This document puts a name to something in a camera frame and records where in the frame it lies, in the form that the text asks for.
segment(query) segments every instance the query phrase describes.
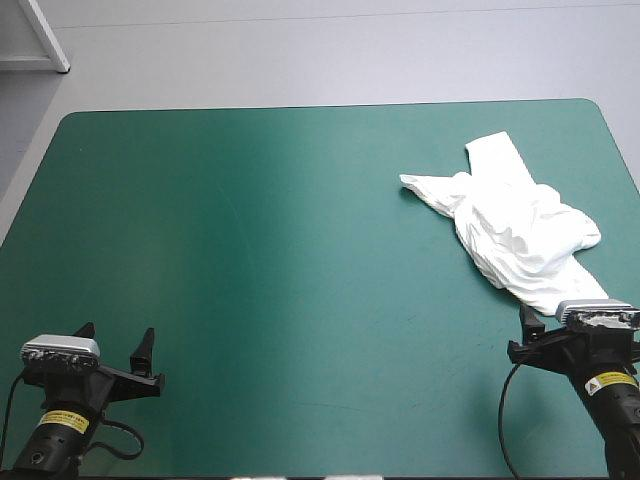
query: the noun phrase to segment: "wire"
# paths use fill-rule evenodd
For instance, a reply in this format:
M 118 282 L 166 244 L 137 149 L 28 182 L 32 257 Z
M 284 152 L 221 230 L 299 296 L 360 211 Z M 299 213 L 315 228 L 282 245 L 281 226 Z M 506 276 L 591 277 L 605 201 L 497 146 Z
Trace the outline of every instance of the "wire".
M 518 471 L 513 466 L 513 463 L 511 462 L 511 457 L 509 456 L 509 451 L 507 450 L 507 445 L 505 444 L 505 441 L 504 441 L 504 428 L 503 428 L 504 403 L 505 403 L 505 400 L 507 399 L 507 390 L 509 388 L 509 383 L 511 383 L 511 379 L 516 374 L 518 369 L 522 366 L 522 363 L 524 362 L 525 359 L 526 357 L 523 358 L 516 365 L 514 365 L 511 371 L 509 372 L 509 375 L 507 375 L 507 378 L 504 380 L 502 393 L 500 394 L 500 404 L 498 405 L 498 440 L 500 441 L 500 449 L 502 450 L 504 463 L 507 464 L 507 467 L 509 467 L 509 470 L 511 471 L 511 475 L 513 475 L 513 478 L 515 478 L 516 480 L 521 480 L 522 477 L 518 474 Z
M 0 471 L 2 471 L 2 460 L 4 459 L 4 447 L 7 443 L 7 430 L 9 428 L 9 417 L 11 415 L 11 403 L 13 402 L 13 394 L 16 391 L 16 387 L 18 386 L 18 382 L 22 380 L 22 376 L 24 375 L 24 371 L 20 372 L 13 383 L 11 384 L 11 388 L 9 389 L 9 398 L 7 398 L 7 406 L 4 409 L 4 424 L 2 425 L 2 440 L 0 440 Z
M 109 452 L 114 457 L 119 458 L 120 460 L 133 460 L 140 456 L 140 454 L 144 450 L 144 438 L 142 438 L 142 435 L 140 434 L 140 432 L 138 432 L 136 429 L 134 429 L 133 427 L 130 427 L 127 424 L 116 422 L 114 420 L 108 420 L 104 417 L 102 418 L 102 424 L 107 427 L 122 430 L 123 432 L 131 435 L 134 438 L 134 440 L 138 443 L 138 450 L 133 453 L 127 453 L 127 452 L 123 452 L 122 450 L 118 450 L 117 448 L 111 445 L 108 445 L 104 442 L 93 442 L 85 450 L 84 452 L 85 455 L 89 453 L 91 450 L 93 450 L 94 448 L 102 448 L 107 452 Z

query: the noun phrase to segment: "white towel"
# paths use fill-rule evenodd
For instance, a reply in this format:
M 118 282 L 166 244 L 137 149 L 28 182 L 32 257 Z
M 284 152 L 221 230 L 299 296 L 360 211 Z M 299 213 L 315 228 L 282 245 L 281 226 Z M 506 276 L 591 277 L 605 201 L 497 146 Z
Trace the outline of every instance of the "white towel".
M 506 132 L 466 147 L 471 174 L 400 180 L 454 219 L 458 238 L 491 284 L 544 315 L 553 315 L 563 300 L 609 298 L 573 257 L 600 241 L 595 222 L 533 181 Z

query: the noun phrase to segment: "gray floor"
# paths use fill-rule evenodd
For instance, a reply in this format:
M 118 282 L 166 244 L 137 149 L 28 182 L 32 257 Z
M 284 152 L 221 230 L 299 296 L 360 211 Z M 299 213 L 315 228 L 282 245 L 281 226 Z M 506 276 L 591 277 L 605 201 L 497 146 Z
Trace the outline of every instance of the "gray floor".
M 640 2 L 40 4 L 72 68 L 0 74 L 0 239 L 79 110 L 586 97 L 640 184 Z

